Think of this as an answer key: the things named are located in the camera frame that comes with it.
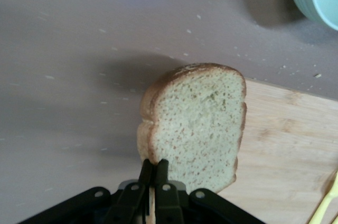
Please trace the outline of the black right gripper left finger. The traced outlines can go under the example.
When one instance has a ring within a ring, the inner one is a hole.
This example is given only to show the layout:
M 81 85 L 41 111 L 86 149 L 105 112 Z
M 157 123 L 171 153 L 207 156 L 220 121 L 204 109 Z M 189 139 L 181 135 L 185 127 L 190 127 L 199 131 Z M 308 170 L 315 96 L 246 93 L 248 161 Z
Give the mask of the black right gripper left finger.
M 127 180 L 110 197 L 104 223 L 145 223 L 149 212 L 149 187 L 153 165 L 146 159 L 137 180 Z

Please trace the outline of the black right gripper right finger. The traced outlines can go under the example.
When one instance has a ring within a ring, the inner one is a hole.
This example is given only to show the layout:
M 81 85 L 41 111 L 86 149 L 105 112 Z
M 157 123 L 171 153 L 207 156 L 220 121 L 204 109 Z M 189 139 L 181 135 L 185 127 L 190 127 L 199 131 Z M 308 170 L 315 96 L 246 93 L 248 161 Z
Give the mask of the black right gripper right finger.
M 184 223 L 176 186 L 168 180 L 167 160 L 161 160 L 155 175 L 156 223 Z

